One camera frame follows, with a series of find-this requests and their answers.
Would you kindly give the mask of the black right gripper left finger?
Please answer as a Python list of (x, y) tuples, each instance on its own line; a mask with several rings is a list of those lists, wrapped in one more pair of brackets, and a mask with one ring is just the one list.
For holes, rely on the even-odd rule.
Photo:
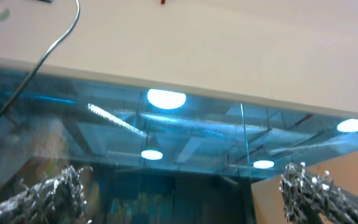
[(62, 173), (28, 187), (0, 203), (0, 223), (87, 223), (87, 201), (80, 175), (87, 169), (68, 166)]

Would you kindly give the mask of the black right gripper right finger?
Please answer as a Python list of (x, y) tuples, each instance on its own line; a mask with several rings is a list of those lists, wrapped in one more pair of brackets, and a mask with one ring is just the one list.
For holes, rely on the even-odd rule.
[(279, 191), (288, 223), (358, 224), (358, 196), (334, 184), (326, 171), (323, 176), (305, 169), (305, 164), (288, 163), (281, 175)]

